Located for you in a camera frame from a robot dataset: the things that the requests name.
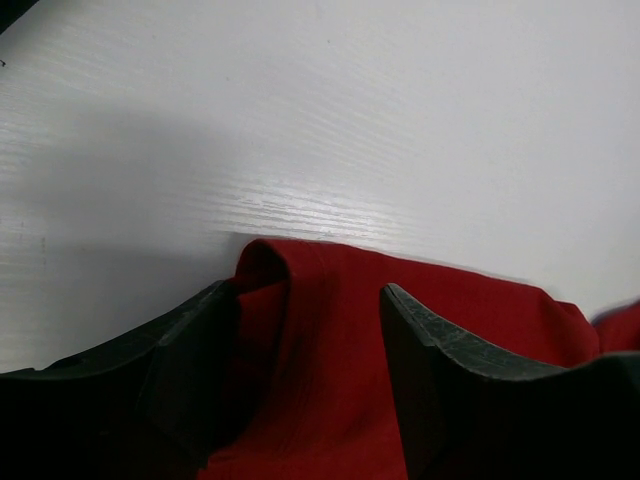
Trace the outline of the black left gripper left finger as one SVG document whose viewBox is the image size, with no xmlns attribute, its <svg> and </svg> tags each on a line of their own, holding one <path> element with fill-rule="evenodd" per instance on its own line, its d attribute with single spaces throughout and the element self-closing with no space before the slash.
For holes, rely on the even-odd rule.
<svg viewBox="0 0 640 480">
<path fill-rule="evenodd" d="M 112 340 L 1 377 L 5 479 L 193 479 L 228 439 L 223 383 L 237 333 L 216 282 Z"/>
</svg>

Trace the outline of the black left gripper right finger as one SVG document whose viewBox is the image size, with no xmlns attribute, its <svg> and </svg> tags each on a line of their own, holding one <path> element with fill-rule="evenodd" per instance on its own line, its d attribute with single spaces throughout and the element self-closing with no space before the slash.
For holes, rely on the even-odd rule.
<svg viewBox="0 0 640 480">
<path fill-rule="evenodd" d="M 380 320 L 411 479 L 635 479 L 639 356 L 563 368 L 435 314 L 395 284 Z"/>
</svg>

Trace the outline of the red t shirt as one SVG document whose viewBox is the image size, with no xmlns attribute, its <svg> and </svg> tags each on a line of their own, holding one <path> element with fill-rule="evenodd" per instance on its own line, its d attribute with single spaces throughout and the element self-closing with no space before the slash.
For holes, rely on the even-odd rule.
<svg viewBox="0 0 640 480">
<path fill-rule="evenodd" d="M 338 244 L 261 239 L 232 278 L 239 332 L 225 382 L 228 439 L 203 479 L 411 479 L 380 320 L 395 284 L 515 354 L 573 368 L 639 356 L 639 310 L 589 323 L 543 290 Z"/>
</svg>

